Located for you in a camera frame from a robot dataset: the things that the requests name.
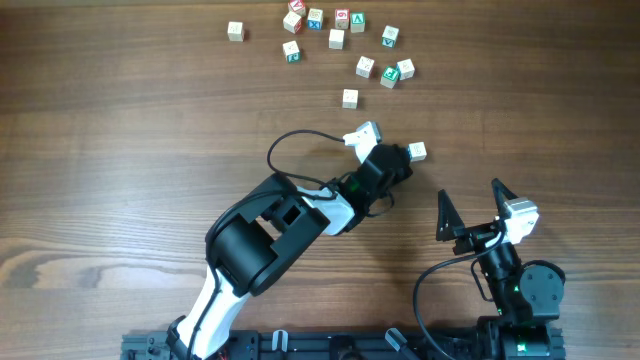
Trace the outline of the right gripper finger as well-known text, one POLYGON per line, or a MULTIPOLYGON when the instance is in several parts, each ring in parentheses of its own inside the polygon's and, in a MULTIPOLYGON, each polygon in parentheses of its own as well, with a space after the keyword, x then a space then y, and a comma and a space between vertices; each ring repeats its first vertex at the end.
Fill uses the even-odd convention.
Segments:
POLYGON ((446 242, 459 239, 464 235, 465 228, 466 226, 448 193, 444 189, 440 190, 438 192, 436 240, 446 242))
POLYGON ((498 178, 494 178, 491 181, 491 187, 494 195, 494 200, 500 216, 506 214, 505 203, 509 200, 517 199, 518 196, 508 189, 502 181, 498 178))

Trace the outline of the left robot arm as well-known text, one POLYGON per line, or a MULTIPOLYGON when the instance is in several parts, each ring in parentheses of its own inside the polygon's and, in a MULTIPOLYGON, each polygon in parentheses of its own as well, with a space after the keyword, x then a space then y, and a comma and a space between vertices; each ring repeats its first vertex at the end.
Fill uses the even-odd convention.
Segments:
POLYGON ((273 285, 322 234, 349 232, 371 206, 412 174, 426 156, 422 143, 377 144, 345 180, 319 190, 296 186, 276 172, 229 208, 205 237, 207 276, 191 312, 168 329, 179 359, 207 359, 227 342, 234 319, 251 296, 273 285))

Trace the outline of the blue edged wooden block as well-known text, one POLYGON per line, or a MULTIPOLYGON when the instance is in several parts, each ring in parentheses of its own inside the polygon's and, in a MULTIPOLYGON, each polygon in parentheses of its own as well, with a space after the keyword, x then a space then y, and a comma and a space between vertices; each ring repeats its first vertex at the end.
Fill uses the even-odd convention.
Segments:
POLYGON ((400 80, 412 78, 415 74, 415 66, 411 59, 405 59, 397 62, 397 70, 400 80))

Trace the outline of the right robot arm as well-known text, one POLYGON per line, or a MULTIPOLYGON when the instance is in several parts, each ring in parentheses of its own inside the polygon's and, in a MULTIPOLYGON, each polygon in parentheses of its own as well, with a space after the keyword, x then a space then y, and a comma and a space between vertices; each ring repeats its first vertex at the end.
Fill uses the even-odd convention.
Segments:
POLYGON ((446 191, 438 193, 436 239, 454 241, 453 253, 471 254, 480 266, 496 316, 482 316, 470 345, 448 345, 456 359, 564 359, 562 331, 551 323, 560 317, 566 275, 545 260, 524 262, 516 246, 539 219, 537 205, 491 182, 498 215, 489 223, 466 226, 446 191))

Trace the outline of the blue P wooden block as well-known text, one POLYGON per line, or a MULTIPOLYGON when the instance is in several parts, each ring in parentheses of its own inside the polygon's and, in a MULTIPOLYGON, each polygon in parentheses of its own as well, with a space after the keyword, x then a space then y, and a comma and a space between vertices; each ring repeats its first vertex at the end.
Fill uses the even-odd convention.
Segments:
POLYGON ((427 150, 423 142, 410 143, 407 151, 411 162, 422 161, 427 156, 427 150))

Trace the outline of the wooden picture block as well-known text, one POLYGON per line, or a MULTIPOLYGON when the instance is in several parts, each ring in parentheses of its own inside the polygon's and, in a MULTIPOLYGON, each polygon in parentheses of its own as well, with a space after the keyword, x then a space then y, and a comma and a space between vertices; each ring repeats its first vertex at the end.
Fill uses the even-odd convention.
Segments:
POLYGON ((356 74, 363 78, 369 78, 372 74, 375 61, 371 58, 361 56, 356 65, 356 74))

